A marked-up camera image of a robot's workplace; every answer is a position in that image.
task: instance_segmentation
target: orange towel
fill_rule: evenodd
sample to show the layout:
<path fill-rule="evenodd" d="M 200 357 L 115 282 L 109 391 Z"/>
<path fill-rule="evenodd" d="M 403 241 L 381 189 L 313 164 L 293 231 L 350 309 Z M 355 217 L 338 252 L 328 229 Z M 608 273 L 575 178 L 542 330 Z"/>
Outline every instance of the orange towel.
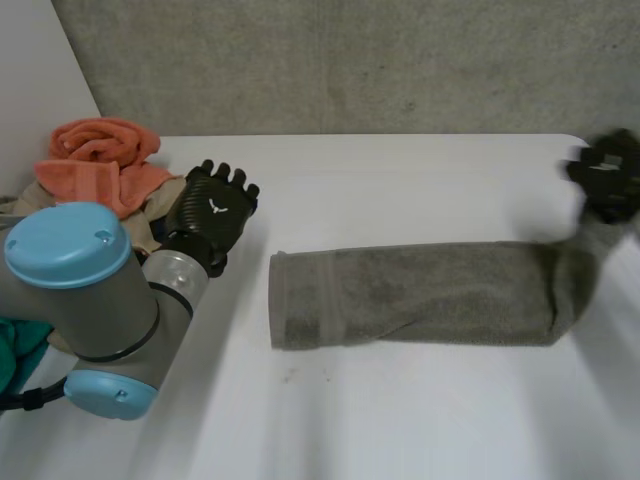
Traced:
<path fill-rule="evenodd" d="M 173 175 L 145 162 L 160 148 L 150 130 L 118 118 L 90 118 L 58 127 L 49 157 L 36 163 L 38 182 L 57 202 L 97 202 L 119 218 L 138 210 Z"/>

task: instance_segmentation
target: fabric pile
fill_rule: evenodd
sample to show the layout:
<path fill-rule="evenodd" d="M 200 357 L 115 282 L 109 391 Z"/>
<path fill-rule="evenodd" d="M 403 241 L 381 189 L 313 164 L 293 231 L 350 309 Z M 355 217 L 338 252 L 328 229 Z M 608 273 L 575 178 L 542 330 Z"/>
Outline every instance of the fabric pile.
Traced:
<path fill-rule="evenodd" d="M 100 203 L 120 218 L 142 262 L 160 247 L 164 217 L 186 185 L 183 177 L 146 161 L 159 148 L 160 137 L 154 132 L 118 118 L 90 118 L 62 125 L 51 134 L 49 159 L 34 167 L 36 180 L 18 198 L 2 197 L 0 213 L 27 216 L 59 203 Z M 0 393 L 3 384 L 11 390 L 20 383 L 12 379 L 16 372 L 21 372 L 18 377 L 28 378 L 46 349 L 43 339 L 50 330 L 37 322 L 0 319 Z M 40 346 L 33 347 L 39 352 L 35 364 L 21 362 L 26 355 L 24 345 L 32 346 L 38 338 Z M 71 353 L 55 331 L 49 335 L 49 343 Z M 31 368 L 21 370 L 22 363 Z"/>

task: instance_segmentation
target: white wall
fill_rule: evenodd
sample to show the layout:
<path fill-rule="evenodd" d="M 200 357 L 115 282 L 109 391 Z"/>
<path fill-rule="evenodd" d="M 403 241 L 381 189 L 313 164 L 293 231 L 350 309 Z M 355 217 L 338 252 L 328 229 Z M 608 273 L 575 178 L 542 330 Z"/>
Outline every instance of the white wall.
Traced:
<path fill-rule="evenodd" d="M 58 125 L 99 116 L 49 0 L 0 2 L 0 194 L 17 194 Z"/>

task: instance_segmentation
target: white tabletop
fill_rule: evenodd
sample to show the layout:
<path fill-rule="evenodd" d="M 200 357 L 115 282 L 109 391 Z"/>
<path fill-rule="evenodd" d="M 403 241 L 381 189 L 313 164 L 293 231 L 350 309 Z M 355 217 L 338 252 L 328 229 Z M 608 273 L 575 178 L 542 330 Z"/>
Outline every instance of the white tabletop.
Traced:
<path fill-rule="evenodd" d="M 156 161 L 246 170 L 260 207 L 146 418 L 65 400 L 0 418 L 0 478 L 637 479 L 640 250 L 556 345 L 269 343 L 269 255 L 568 235 L 564 135 L 164 138 Z M 72 359 L 49 352 L 30 385 Z"/>

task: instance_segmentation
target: concrete wall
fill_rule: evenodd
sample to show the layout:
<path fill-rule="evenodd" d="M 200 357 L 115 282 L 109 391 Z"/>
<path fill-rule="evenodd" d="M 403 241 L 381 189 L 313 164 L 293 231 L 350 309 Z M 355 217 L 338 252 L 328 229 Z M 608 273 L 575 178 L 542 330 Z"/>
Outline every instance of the concrete wall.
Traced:
<path fill-rule="evenodd" d="M 165 135 L 640 126 L 640 2 L 53 3 L 101 112 Z"/>

